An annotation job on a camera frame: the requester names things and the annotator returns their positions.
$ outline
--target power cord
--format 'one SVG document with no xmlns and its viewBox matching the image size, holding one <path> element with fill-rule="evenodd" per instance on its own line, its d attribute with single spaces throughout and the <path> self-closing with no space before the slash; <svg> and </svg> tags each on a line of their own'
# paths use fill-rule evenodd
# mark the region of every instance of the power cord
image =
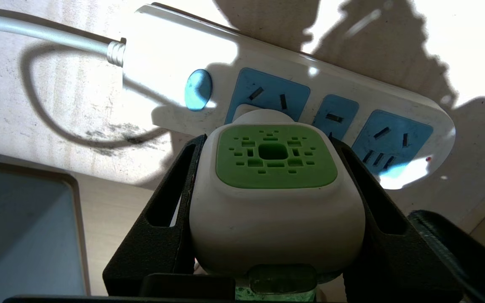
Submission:
<svg viewBox="0 0 485 303">
<path fill-rule="evenodd" d="M 39 38 L 58 44 L 106 56 L 109 63 L 123 67 L 125 44 L 118 41 L 100 42 L 52 27 L 0 16 L 0 31 Z"/>
</svg>

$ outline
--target white power strip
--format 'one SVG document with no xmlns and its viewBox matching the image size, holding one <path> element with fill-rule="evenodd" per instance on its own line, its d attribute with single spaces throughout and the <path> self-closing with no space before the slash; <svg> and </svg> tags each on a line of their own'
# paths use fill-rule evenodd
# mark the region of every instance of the white power strip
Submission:
<svg viewBox="0 0 485 303">
<path fill-rule="evenodd" d="M 387 189 L 431 174 L 454 144 L 450 117 L 418 94 L 167 8 L 145 5 L 129 20 L 124 100 L 151 111 L 154 125 L 198 136 L 231 122 L 239 104 L 290 111 L 352 146 Z M 191 111 L 185 86 L 199 69 L 212 91 Z"/>
</svg>

